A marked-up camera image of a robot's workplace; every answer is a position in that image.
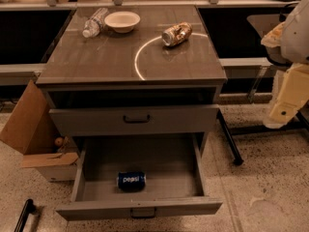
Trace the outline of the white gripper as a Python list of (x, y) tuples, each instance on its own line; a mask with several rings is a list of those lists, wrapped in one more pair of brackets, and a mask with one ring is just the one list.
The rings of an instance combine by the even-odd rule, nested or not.
[(283, 82), (269, 118), (276, 124), (287, 124), (309, 101), (309, 65), (293, 63), (284, 73)]

